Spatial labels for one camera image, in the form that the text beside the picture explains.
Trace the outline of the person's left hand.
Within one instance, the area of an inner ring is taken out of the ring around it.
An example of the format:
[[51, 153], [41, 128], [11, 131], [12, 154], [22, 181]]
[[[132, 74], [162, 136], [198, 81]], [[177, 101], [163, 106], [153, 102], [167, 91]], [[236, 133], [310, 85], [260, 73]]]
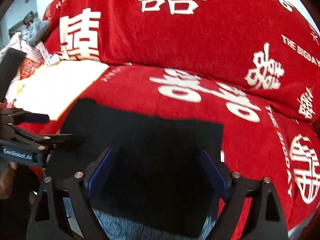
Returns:
[[10, 162], [1, 174], [1, 199], [9, 199], [14, 185], [15, 173], [18, 163]]

